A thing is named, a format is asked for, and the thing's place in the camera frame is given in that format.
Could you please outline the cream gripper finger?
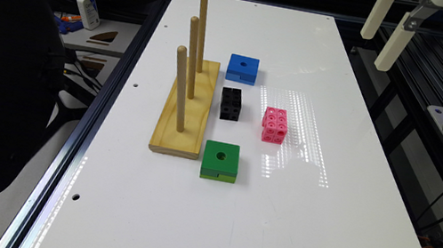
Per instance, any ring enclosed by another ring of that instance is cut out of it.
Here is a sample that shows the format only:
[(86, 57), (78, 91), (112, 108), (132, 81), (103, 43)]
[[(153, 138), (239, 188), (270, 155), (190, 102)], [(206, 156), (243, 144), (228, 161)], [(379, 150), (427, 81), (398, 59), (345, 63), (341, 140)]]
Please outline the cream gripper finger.
[(375, 33), (381, 26), (384, 17), (390, 10), (394, 1), (395, 0), (376, 0), (373, 9), (360, 30), (363, 39), (371, 40), (375, 37)]
[(436, 7), (422, 4), (413, 11), (406, 13), (378, 54), (375, 60), (376, 68), (382, 72), (390, 70), (415, 35), (415, 31), (422, 25), (425, 19), (428, 19), (436, 11)]

